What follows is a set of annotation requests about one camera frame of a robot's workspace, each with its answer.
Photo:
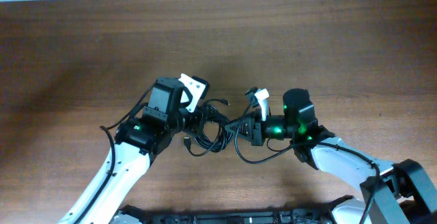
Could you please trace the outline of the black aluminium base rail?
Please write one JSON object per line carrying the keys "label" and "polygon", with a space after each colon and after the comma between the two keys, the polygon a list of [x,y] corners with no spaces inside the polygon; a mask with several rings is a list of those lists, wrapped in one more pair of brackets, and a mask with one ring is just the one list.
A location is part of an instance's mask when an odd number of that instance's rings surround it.
{"label": "black aluminium base rail", "polygon": [[143,210],[126,205],[110,220],[111,224],[335,224],[326,207],[273,208],[246,210]]}

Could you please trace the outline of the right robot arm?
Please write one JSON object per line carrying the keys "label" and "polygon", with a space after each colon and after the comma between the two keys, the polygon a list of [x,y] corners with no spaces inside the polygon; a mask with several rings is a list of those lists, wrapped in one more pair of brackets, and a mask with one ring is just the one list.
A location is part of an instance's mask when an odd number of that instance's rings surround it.
{"label": "right robot arm", "polygon": [[300,162],[330,173],[360,191],[363,198],[345,196],[330,205],[332,223],[435,223],[436,187],[415,160],[400,163],[370,156],[347,145],[335,133],[318,123],[306,89],[290,89],[283,95],[283,115],[272,115],[268,91],[251,88],[246,92],[253,111],[225,129],[234,140],[244,139],[262,146],[271,139],[289,140],[275,152],[290,150]]}

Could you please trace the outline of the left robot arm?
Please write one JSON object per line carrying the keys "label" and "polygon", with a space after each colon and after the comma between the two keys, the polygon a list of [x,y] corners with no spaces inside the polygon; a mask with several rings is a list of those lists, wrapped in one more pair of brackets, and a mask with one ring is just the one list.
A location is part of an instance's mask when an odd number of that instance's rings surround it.
{"label": "left robot arm", "polygon": [[114,135],[103,126],[109,153],[61,223],[109,223],[156,157],[176,134],[186,130],[208,89],[209,83],[197,76],[158,77],[134,107],[112,125]]}

